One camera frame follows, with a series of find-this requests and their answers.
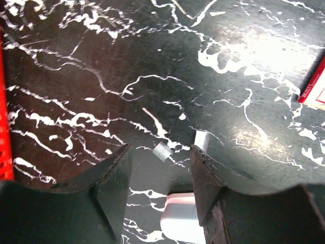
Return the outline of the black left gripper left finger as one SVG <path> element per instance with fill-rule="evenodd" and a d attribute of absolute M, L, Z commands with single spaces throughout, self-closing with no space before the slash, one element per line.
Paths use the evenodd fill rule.
<path fill-rule="evenodd" d="M 1 243 L 119 243 L 131 173 L 126 144 L 48 189 L 1 181 Z"/>

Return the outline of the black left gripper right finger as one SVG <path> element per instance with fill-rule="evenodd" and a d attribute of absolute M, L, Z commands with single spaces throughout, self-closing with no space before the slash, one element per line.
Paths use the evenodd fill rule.
<path fill-rule="evenodd" d="M 193 192 L 206 243 L 324 243 L 324 185 L 277 191 L 190 148 Z"/>

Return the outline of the light blue stapler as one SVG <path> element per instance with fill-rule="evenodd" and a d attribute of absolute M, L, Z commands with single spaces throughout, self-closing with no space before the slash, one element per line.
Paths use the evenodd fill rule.
<path fill-rule="evenodd" d="M 174 193 L 167 196 L 161 215 L 163 234 L 172 240 L 205 243 L 204 228 L 199 225 L 194 193 Z"/>

